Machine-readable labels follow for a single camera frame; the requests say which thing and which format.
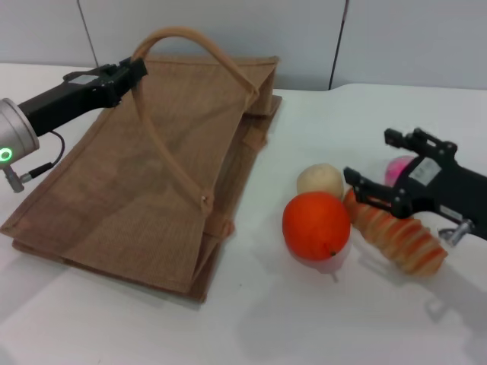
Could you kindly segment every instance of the table surface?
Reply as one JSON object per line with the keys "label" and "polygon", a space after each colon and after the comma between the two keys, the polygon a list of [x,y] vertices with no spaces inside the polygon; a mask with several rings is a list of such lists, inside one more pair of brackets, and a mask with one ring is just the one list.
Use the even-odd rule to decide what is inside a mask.
{"label": "table surface", "polygon": [[[0,65],[0,95],[20,103],[80,69]],[[205,304],[21,254],[0,236],[0,363],[487,363],[485,242],[468,236],[436,277],[414,281],[356,232],[337,272],[304,266],[280,225],[305,167],[367,171],[401,155],[383,142],[388,127],[421,126],[455,141],[460,164],[486,174],[487,92],[364,84],[275,92],[284,101]],[[59,128],[68,149],[98,113]],[[40,146],[14,165],[19,173],[59,151],[50,135]],[[1,222],[41,179],[21,194],[0,179]],[[431,216],[422,215],[425,224]]]}

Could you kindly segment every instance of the jute bag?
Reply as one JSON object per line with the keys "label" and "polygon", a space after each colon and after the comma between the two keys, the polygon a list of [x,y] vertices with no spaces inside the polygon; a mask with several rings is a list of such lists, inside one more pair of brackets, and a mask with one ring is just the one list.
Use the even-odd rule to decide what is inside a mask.
{"label": "jute bag", "polygon": [[[166,37],[214,58],[146,57]],[[153,33],[140,57],[148,76],[100,114],[1,232],[21,251],[203,301],[279,106],[278,60],[232,60],[185,27]]]}

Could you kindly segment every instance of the bag handle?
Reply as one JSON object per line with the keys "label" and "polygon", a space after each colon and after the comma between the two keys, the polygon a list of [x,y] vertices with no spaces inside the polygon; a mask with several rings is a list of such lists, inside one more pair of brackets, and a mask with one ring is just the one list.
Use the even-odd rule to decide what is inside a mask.
{"label": "bag handle", "polygon": [[[250,106],[253,101],[259,96],[259,90],[257,87],[249,81],[247,76],[238,68],[235,62],[225,55],[223,51],[218,48],[209,38],[202,35],[200,32],[193,30],[188,27],[167,27],[160,30],[156,30],[145,38],[142,43],[135,50],[132,61],[136,59],[145,59],[151,47],[157,43],[159,40],[163,40],[168,37],[182,37],[188,40],[192,40],[198,43],[204,49],[206,49],[217,61],[234,77],[235,81],[238,82],[248,93],[246,98],[246,108]],[[145,98],[143,94],[142,83],[144,78],[132,89],[132,95],[135,101],[135,108],[137,109],[138,117],[144,125],[147,133],[154,142],[158,153],[162,160],[166,163],[167,168],[176,178],[178,183],[186,190],[189,196],[198,204],[203,213],[209,214],[213,209],[213,201],[215,196],[212,189],[204,189],[200,187],[178,164],[172,153],[167,149],[166,145],[159,138],[158,132],[154,127],[154,123],[149,116],[147,107],[145,105]]]}

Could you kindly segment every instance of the green indicator light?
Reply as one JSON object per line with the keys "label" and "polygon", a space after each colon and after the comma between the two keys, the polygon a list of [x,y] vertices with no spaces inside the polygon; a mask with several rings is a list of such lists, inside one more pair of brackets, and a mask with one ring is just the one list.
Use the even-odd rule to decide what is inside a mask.
{"label": "green indicator light", "polygon": [[7,162],[12,158],[12,150],[10,148],[0,149],[0,162]]}

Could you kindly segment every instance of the orange fruit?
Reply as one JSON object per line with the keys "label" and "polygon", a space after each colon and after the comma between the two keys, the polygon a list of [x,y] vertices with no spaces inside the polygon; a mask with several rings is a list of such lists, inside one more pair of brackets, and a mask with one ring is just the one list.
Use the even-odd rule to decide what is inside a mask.
{"label": "orange fruit", "polygon": [[326,192],[294,197],[282,215],[282,233],[289,249],[312,261],[340,252],[350,236],[350,218],[343,203]]}

